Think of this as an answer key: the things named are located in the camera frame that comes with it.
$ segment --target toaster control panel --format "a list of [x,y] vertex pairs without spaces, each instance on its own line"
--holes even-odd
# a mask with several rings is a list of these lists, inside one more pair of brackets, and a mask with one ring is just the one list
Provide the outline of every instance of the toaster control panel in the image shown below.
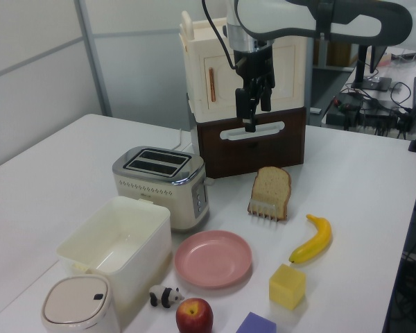
[[207,193],[203,180],[193,186],[193,207],[196,218],[204,211],[207,206]]

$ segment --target floor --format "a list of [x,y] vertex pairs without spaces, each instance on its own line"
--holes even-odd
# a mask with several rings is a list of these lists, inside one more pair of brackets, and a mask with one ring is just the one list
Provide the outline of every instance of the floor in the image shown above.
[[[314,69],[313,70],[313,86],[311,89],[311,107],[322,109],[320,114],[310,114],[309,124],[312,126],[320,126],[325,110],[336,93],[340,91],[345,84],[350,73],[348,71],[330,70],[330,69]],[[410,229],[408,231],[405,251],[410,251],[416,255],[416,213],[414,213]],[[413,303],[410,302],[406,307],[402,305],[401,294],[398,288],[393,291],[392,302],[390,304],[391,314],[388,321],[385,321],[385,327],[382,333],[416,333],[415,319],[409,314]]]

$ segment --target purple sponge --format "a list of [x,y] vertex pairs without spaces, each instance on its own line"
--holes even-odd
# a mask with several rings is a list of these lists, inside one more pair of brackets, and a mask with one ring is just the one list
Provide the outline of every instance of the purple sponge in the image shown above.
[[276,333],[276,324],[250,312],[236,333]]

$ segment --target toaster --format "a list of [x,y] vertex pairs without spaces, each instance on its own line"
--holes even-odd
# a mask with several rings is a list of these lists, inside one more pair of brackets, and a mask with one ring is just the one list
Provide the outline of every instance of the toaster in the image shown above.
[[172,230],[189,230],[208,213],[205,162],[198,155],[140,146],[123,154],[112,172],[120,196],[168,208]]

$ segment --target toaster slot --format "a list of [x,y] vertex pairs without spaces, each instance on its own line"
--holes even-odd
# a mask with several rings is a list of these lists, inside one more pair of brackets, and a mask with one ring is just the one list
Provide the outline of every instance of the toaster slot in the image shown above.
[[188,158],[180,157],[176,155],[169,155],[163,153],[156,153],[154,151],[143,151],[140,155],[141,158],[145,158],[147,160],[154,160],[159,162],[166,162],[171,164],[181,165],[183,164]]
[[161,173],[164,175],[172,175],[177,170],[177,168],[175,168],[174,166],[154,164],[154,163],[139,161],[139,160],[132,161],[132,163],[128,165],[128,168],[137,169],[140,171],[151,171],[155,173]]

